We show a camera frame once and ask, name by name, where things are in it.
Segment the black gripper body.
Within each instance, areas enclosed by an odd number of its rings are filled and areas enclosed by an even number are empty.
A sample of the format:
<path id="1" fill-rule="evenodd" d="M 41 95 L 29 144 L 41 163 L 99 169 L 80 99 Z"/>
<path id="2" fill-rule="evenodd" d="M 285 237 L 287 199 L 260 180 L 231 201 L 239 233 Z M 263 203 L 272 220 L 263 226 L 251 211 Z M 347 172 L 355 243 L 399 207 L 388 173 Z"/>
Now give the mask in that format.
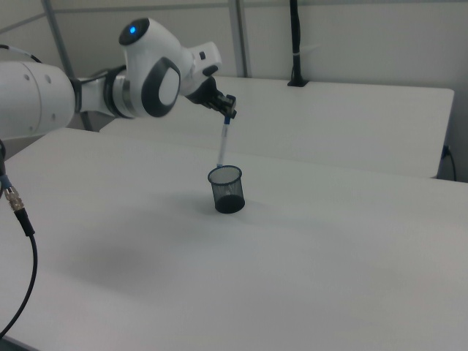
<path id="1" fill-rule="evenodd" d="M 221 91 L 218 90 L 216 80 L 214 77 L 209 77 L 205 80 L 196 91 L 185 97 L 196 105 L 202 105 L 210 108 L 209 102 L 212 98 L 221 95 Z"/>

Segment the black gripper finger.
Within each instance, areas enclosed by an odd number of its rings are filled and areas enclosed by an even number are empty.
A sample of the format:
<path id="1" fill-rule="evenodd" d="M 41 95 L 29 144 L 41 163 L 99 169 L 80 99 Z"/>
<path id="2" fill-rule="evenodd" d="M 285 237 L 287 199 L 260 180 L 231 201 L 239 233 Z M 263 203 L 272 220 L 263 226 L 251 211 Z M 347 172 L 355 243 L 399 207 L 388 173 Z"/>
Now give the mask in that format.
<path id="1" fill-rule="evenodd" d="M 229 99 L 224 96 L 217 96 L 209 102 L 210 108 L 216 112 L 221 113 L 223 116 L 229 115 Z"/>
<path id="2" fill-rule="evenodd" d="M 236 111 L 236 98 L 233 95 L 223 95 L 221 94 L 220 96 L 224 96 L 227 99 L 229 99 L 229 115 L 225 116 L 228 118 L 235 118 L 237 111 Z"/>

